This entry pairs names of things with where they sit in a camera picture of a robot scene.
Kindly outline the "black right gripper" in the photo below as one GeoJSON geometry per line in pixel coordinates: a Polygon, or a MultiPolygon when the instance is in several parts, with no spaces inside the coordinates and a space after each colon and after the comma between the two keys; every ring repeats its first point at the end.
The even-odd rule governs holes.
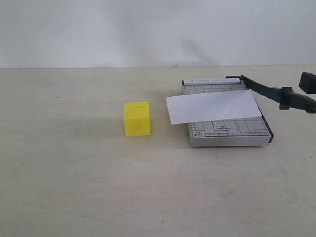
{"type": "Polygon", "coordinates": [[[306,94],[316,94],[316,75],[308,72],[302,72],[299,88],[306,94]]]}

